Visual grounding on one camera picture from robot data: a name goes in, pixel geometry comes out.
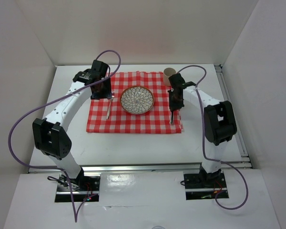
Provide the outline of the silver metal fork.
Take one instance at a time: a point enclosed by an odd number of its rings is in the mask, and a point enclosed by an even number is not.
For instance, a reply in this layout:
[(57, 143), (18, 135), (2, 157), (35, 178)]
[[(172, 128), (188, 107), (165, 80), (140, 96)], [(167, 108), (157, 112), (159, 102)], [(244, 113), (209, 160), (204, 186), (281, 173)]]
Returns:
[(107, 119), (107, 120), (108, 120), (108, 119), (109, 119), (109, 117), (110, 117), (110, 113), (111, 113), (111, 106), (112, 106), (112, 102), (113, 102), (114, 98), (115, 98), (115, 93), (114, 93), (114, 92), (112, 92), (112, 97), (111, 97), (111, 98), (110, 98), (110, 100), (109, 100), (109, 105), (108, 105), (107, 113), (106, 113), (106, 119)]

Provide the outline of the beige paper cup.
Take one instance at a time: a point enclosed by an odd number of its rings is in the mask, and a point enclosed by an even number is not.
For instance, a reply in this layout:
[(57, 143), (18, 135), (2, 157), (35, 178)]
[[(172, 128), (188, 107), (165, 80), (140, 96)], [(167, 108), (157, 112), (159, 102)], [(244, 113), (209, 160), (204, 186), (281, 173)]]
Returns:
[(170, 87), (171, 86), (171, 83), (169, 81), (169, 78), (176, 74), (176, 70), (174, 68), (165, 68), (164, 71), (163, 71), (163, 83), (165, 86), (167, 87)]

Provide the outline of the silver metal knife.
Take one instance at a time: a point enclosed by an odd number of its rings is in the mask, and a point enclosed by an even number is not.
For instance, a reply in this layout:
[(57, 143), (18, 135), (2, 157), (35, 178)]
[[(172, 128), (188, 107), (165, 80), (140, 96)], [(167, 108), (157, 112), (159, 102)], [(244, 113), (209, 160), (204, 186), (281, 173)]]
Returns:
[(171, 111), (170, 124), (172, 125), (173, 122), (174, 122), (174, 112)]

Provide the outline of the red white checkered cloth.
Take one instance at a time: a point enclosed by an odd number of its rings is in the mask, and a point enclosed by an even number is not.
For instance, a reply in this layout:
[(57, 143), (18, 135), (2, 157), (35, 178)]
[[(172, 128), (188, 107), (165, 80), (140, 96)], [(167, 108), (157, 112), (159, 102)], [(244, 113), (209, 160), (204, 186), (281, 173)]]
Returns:
[[(110, 117), (106, 119), (109, 100), (92, 100), (86, 131), (88, 133), (127, 134), (180, 134), (183, 131), (181, 117), (174, 112), (174, 122), (170, 124), (168, 87), (163, 83), (162, 72), (119, 72), (111, 77), (112, 102)], [(131, 86), (144, 86), (154, 95), (154, 105), (145, 114), (130, 114), (120, 104), (122, 92)]]

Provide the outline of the floral patterned ceramic plate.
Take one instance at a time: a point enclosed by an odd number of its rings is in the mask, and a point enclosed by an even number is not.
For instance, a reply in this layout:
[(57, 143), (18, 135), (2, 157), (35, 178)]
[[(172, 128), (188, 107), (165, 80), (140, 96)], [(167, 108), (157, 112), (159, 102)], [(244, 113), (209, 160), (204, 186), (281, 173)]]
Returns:
[(120, 104), (124, 111), (132, 115), (142, 115), (153, 107), (154, 95), (144, 86), (131, 86), (122, 92)]

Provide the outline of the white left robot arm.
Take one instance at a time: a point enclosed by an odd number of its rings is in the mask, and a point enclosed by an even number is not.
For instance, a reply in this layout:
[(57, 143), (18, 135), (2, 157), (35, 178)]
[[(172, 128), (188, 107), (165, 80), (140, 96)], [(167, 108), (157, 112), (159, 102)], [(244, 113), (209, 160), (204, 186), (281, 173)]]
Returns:
[(80, 190), (86, 178), (82, 167), (71, 154), (72, 142), (67, 135), (68, 127), (86, 100), (112, 97), (110, 79), (81, 91), (79, 89), (104, 79), (109, 70), (108, 64), (94, 60), (90, 69), (75, 75), (67, 92), (69, 97), (58, 103), (43, 119), (36, 118), (32, 124), (35, 147), (67, 172), (67, 184), (73, 190)]

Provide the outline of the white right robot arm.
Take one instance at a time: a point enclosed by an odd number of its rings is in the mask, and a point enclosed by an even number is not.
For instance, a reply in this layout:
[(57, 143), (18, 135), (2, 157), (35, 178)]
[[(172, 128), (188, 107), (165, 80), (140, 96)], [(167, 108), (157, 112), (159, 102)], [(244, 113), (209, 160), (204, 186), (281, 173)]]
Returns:
[(219, 101), (195, 86), (194, 82), (186, 82), (179, 74), (168, 78), (171, 89), (169, 93), (170, 123), (174, 120), (174, 112), (184, 107), (184, 94), (190, 103), (202, 111), (203, 156), (198, 181), (203, 187), (211, 186), (221, 173), (221, 160), (227, 143), (237, 132), (232, 104)]

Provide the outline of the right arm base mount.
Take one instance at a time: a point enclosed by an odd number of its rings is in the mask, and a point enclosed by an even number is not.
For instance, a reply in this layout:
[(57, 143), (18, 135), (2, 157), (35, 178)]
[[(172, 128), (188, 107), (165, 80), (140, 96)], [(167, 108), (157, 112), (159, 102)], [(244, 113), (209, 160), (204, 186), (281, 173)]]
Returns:
[(184, 174), (180, 184), (185, 188), (186, 200), (215, 199), (216, 195), (218, 199), (229, 198), (224, 173), (209, 181), (201, 181), (198, 174)]

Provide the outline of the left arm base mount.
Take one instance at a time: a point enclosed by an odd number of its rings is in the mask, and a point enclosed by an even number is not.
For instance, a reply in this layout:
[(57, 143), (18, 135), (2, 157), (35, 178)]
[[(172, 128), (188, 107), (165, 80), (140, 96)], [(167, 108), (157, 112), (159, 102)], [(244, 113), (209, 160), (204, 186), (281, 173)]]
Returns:
[[(55, 203), (68, 203), (71, 202), (71, 192), (66, 177), (60, 175), (58, 178), (48, 176), (49, 181), (55, 181), (57, 183), (57, 189), (55, 194)], [(88, 176), (81, 185), (71, 184), (74, 202), (83, 202), (86, 199), (87, 202), (99, 201), (101, 176)]]

